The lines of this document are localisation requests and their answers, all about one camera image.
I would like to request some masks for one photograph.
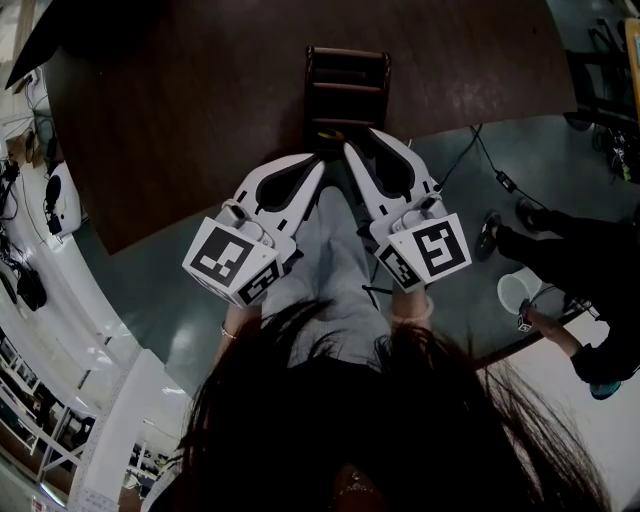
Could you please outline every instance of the floor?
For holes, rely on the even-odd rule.
[[[549,0],[565,47],[589,50],[586,29],[599,16],[619,19],[619,10],[607,0],[588,6],[581,0]],[[544,117],[485,125],[482,139],[497,168],[523,190],[551,209],[571,215],[617,221],[633,212],[640,186],[612,180],[604,155],[592,148],[592,131],[577,132],[562,117]],[[436,180],[441,179],[471,140],[462,129],[412,141]],[[333,166],[340,173],[340,164]],[[467,242],[473,245],[490,209],[518,228],[513,208],[517,194],[509,195],[494,178],[487,159],[476,146],[447,183],[444,199],[461,219]],[[205,215],[215,208],[175,224],[148,239],[108,256],[91,224],[75,237],[103,292],[138,341],[167,364],[168,373],[192,394],[206,376],[219,341],[226,305],[181,269],[182,259]],[[466,345],[472,338],[476,357],[509,345],[522,335],[516,318],[500,305],[498,279],[521,268],[499,255],[474,264],[433,285],[435,325]],[[383,270],[375,285],[388,288]],[[559,316],[561,295],[551,293],[541,309]],[[382,296],[383,306],[388,297]]]
[[[602,325],[582,316],[568,326],[579,339],[594,343],[602,337]],[[570,415],[587,453],[600,470],[609,492],[611,510],[640,510],[640,379],[622,384],[611,398],[594,400],[589,386],[573,371],[571,361],[560,357],[553,343],[536,343],[508,359],[524,381]]]

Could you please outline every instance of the bracelet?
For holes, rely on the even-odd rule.
[[[223,336],[227,336],[228,338],[231,338],[232,340],[237,340],[238,337],[234,336],[233,334],[231,334],[229,331],[227,331],[224,328],[224,323],[222,325],[220,325],[220,332],[222,333]]]
[[[391,321],[396,324],[401,324],[401,323],[415,323],[415,322],[420,322],[422,320],[427,320],[433,313],[433,308],[434,308],[433,299],[427,295],[427,309],[424,311],[424,313],[422,313],[421,315],[409,317],[409,318],[404,316],[391,315]]]

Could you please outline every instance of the white bucket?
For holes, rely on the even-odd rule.
[[[498,299],[500,304],[512,315],[520,312],[525,299],[533,299],[540,291],[542,281],[530,268],[523,268],[514,274],[507,274],[498,281]]]

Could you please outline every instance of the wooden table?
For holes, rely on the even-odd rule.
[[[62,149],[110,253],[302,150],[309,45],[391,55],[385,129],[401,138],[575,109],[545,0],[141,4],[78,3],[82,38],[46,65]]]
[[[640,61],[638,60],[638,48],[636,46],[636,37],[640,38],[640,20],[635,18],[625,20],[624,33],[627,54],[629,55],[631,80],[633,81],[633,97],[636,100],[636,112],[638,113],[638,119],[640,119]]]

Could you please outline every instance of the sneaker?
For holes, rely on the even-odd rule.
[[[475,254],[478,261],[488,260],[493,254],[493,251],[496,250],[496,247],[498,247],[495,239],[491,236],[491,230],[501,225],[502,217],[500,217],[500,214],[496,211],[489,212],[476,240]]]
[[[521,197],[518,199],[518,202],[516,203],[516,217],[518,217],[518,220],[529,233],[537,235],[540,231],[535,228],[533,221],[531,220],[531,212],[535,211],[536,208],[527,198]]]
[[[612,382],[611,384],[589,384],[589,391],[591,391],[591,396],[596,400],[606,400],[618,391],[621,385],[620,381]]]

